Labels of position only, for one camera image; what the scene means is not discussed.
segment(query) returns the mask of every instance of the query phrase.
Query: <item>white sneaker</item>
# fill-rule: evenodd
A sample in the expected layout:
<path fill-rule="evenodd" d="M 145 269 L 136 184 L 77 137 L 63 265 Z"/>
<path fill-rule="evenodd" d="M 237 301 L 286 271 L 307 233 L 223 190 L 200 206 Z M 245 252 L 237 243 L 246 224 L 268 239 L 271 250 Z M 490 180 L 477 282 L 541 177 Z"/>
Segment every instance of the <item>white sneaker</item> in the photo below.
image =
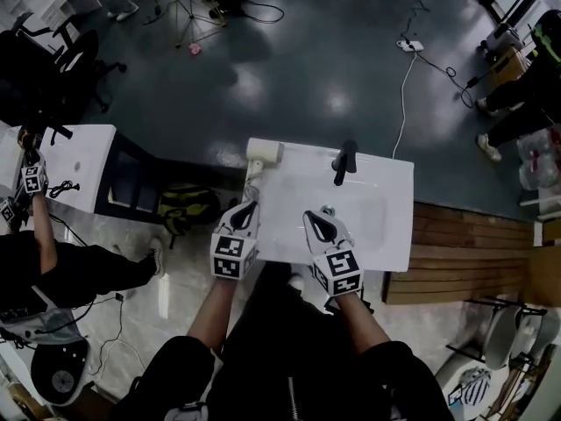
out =
<path fill-rule="evenodd" d="M 152 240 L 150 240 L 148 255 L 153 257 L 154 263 L 156 264 L 154 276 L 163 276 L 166 273 L 166 270 L 164 269 L 164 246 L 161 244 L 161 240 L 157 237 L 153 237 Z"/>
<path fill-rule="evenodd" d="M 132 14 L 134 14 L 136 11 L 138 11 L 138 5 L 135 4 L 134 8 L 131 9 L 128 12 L 121 12 L 118 16 L 117 16 L 117 22 L 123 22 L 123 20 L 126 20 L 127 18 L 129 18 L 130 16 L 132 16 Z"/>
<path fill-rule="evenodd" d="M 486 98 L 480 98 L 476 104 L 477 104 L 477 109 L 479 109 L 484 114 L 487 114 L 489 117 L 494 117 L 499 113 L 498 111 L 490 111 L 489 108 L 487 108 Z"/>
<path fill-rule="evenodd" d="M 123 252 L 121 251 L 121 248 L 119 248 L 119 245 L 111 245 L 110 251 L 114 254 L 119 255 L 119 256 L 123 255 Z"/>
<path fill-rule="evenodd" d="M 477 145 L 481 148 L 489 159 L 493 162 L 500 162 L 502 159 L 501 153 L 494 146 L 489 145 L 489 136 L 480 134 L 477 136 Z"/>
<path fill-rule="evenodd" d="M 295 289 L 301 295 L 304 291 L 306 282 L 304 281 L 304 277 L 300 273 L 293 273 L 290 276 L 288 285 Z"/>

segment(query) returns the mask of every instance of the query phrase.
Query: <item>zipper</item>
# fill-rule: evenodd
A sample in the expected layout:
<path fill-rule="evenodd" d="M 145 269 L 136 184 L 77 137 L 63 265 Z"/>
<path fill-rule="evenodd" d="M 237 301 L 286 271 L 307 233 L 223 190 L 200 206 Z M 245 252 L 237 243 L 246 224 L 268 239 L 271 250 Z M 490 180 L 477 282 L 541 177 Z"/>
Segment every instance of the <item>zipper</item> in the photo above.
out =
<path fill-rule="evenodd" d="M 298 407 L 296 407 L 295 385 L 292 377 L 288 377 L 288 391 L 290 392 L 290 405 L 292 406 L 292 420 L 302 421 L 298 418 Z"/>

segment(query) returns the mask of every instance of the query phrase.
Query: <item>forearm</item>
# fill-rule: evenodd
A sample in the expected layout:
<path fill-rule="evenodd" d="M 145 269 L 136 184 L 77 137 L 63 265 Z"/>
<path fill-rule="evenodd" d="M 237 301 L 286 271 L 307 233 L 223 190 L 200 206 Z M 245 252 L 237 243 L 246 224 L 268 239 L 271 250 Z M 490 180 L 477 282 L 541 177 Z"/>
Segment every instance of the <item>forearm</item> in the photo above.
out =
<path fill-rule="evenodd" d="M 237 281 L 216 278 L 187 332 L 189 337 L 199 339 L 215 352 L 220 350 L 228 332 L 231 302 L 237 284 Z"/>
<path fill-rule="evenodd" d="M 41 274 L 52 270 L 58 261 L 56 245 L 54 243 L 53 226 L 46 208 L 45 196 L 38 192 L 33 196 L 33 223 L 35 226 L 35 240 L 39 246 Z"/>
<path fill-rule="evenodd" d="M 391 341 L 356 293 L 347 293 L 336 299 L 357 354 L 362 354 L 380 343 Z"/>

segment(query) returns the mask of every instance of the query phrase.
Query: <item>wooden platform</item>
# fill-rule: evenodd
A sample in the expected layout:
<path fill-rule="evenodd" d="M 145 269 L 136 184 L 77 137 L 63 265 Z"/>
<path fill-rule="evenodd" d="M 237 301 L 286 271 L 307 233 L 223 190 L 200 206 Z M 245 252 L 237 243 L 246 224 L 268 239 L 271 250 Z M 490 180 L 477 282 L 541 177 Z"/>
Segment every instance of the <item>wooden platform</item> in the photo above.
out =
<path fill-rule="evenodd" d="M 534 226 L 416 203 L 407 273 L 386 273 L 387 304 L 444 303 L 517 293 Z"/>

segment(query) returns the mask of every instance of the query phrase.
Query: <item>pink object on floor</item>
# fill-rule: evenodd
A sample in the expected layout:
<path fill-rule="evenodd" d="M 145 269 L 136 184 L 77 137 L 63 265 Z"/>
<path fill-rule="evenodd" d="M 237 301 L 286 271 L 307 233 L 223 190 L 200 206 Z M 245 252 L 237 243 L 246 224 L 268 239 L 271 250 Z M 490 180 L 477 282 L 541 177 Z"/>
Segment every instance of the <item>pink object on floor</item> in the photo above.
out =
<path fill-rule="evenodd" d="M 191 54 L 199 54 L 202 48 L 198 44 L 191 44 L 189 50 L 191 50 Z"/>

